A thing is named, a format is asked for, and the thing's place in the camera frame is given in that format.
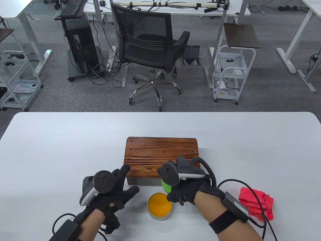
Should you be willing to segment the person's left hand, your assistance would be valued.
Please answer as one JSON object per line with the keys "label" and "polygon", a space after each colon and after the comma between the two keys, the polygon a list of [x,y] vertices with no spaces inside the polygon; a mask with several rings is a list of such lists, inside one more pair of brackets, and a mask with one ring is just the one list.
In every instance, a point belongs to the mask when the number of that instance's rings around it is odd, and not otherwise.
{"label": "person's left hand", "polygon": [[111,234],[114,230],[118,229],[120,224],[116,219],[115,213],[118,210],[122,210],[125,204],[132,199],[139,191],[138,186],[132,186],[128,190],[124,190],[124,183],[127,173],[130,170],[129,164],[124,164],[120,169],[116,169],[112,172],[115,177],[115,186],[113,189],[106,194],[99,194],[96,196],[90,204],[87,205],[86,209],[78,214],[74,219],[77,224],[83,224],[85,218],[87,218],[95,209],[102,211],[105,218],[102,225],[106,226],[105,229],[99,228],[105,234]]}

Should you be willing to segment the person's right hand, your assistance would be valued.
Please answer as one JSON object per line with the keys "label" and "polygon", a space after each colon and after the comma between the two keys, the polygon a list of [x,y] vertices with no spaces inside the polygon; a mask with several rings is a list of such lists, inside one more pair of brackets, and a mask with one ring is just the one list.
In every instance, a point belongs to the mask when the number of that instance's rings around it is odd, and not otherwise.
{"label": "person's right hand", "polygon": [[167,200],[179,203],[195,204],[194,199],[198,191],[210,194],[223,200],[225,194],[216,187],[216,178],[210,166],[200,157],[186,160],[183,156],[165,162],[157,173],[162,181],[171,187]]}

